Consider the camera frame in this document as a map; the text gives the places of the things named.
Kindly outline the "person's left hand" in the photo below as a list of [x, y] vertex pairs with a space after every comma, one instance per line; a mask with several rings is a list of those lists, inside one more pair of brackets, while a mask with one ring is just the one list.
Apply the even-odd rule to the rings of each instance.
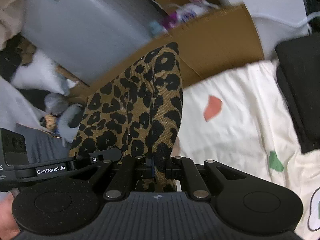
[[1, 200], [0, 237], [2, 240], [13, 239], [20, 233], [20, 229], [12, 215], [14, 196], [11, 192]]

